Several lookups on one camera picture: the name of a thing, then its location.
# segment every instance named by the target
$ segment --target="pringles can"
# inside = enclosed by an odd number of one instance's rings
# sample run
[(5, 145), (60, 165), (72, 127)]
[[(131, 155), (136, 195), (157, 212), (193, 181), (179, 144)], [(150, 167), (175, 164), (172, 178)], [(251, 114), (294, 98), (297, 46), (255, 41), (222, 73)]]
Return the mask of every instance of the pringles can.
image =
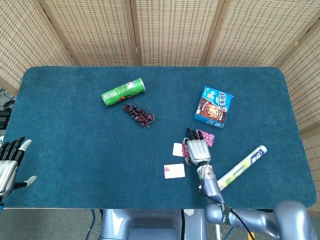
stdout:
[(146, 87), (141, 78), (137, 80), (128, 82), (121, 86), (118, 86), (114, 89), (106, 91), (101, 94), (101, 97), (105, 103), (105, 105), (110, 106), (121, 102), (127, 98), (131, 98), (134, 95), (139, 93), (144, 93), (146, 91)]

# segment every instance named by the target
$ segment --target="gray floor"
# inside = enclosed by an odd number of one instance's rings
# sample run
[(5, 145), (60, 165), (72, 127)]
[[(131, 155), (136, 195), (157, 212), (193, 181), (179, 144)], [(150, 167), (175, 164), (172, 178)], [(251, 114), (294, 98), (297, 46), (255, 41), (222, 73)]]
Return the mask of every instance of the gray floor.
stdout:
[[(0, 96), (0, 106), (9, 100)], [(101, 229), (101, 215), (95, 211), (96, 222), (90, 233), (90, 240), (97, 240)], [(312, 217), (313, 224), (320, 236), (320, 217)], [(92, 222), (88, 209), (4, 209), (0, 217), (0, 240), (84, 240)], [(229, 226), (222, 226), (222, 236), (226, 236)], [(215, 240), (215, 226), (208, 225), (208, 239)], [(229, 240), (246, 240), (248, 234), (242, 229), (235, 229)], [(257, 240), (271, 238), (256, 234)]]

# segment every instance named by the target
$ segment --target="blue felt tablecloth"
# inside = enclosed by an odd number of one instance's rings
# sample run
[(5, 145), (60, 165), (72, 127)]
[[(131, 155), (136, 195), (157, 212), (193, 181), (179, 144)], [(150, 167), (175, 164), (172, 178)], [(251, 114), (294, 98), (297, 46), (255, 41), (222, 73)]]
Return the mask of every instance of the blue felt tablecloth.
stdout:
[[(142, 78), (146, 92), (127, 99), (156, 120), (139, 127), (107, 107), (101, 93)], [(193, 115), (204, 86), (234, 97), (224, 128)], [(316, 201), (305, 151), (283, 74), (273, 67), (33, 67), (24, 77), (5, 141), (32, 139), (17, 181), (37, 175), (5, 199), (7, 207), (97, 209), (193, 209), (207, 200), (197, 193), (195, 166), (185, 177), (164, 178), (164, 165), (186, 128), (215, 134), (211, 164), (219, 179), (259, 145), (268, 152), (223, 190), (227, 204), (271, 209), (282, 200), (307, 207)]]

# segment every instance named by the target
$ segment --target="woven panel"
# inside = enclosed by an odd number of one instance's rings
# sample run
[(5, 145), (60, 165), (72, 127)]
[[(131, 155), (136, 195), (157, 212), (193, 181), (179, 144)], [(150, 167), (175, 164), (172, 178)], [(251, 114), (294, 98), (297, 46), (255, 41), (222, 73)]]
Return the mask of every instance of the woven panel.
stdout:
[(137, 0), (145, 66), (198, 66), (218, 0)]
[[(306, 156), (308, 158), (316, 191), (320, 193), (320, 134), (303, 141)], [(320, 212), (320, 199), (310, 208), (311, 211)]]
[(320, 28), (281, 68), (302, 130), (320, 122)]
[(134, 65), (124, 0), (40, 2), (79, 64)]
[(70, 65), (32, 0), (0, 4), (0, 78), (18, 91), (26, 69)]
[(320, 9), (320, 1), (230, 0), (209, 66), (270, 66)]

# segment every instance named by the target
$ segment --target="blue box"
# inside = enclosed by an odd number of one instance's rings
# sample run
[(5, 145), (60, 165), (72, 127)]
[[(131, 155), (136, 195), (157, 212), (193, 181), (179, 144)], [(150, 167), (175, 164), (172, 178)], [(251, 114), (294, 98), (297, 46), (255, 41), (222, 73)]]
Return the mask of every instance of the blue box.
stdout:
[(233, 96), (229, 93), (205, 86), (193, 118), (217, 128), (223, 128), (232, 98)]

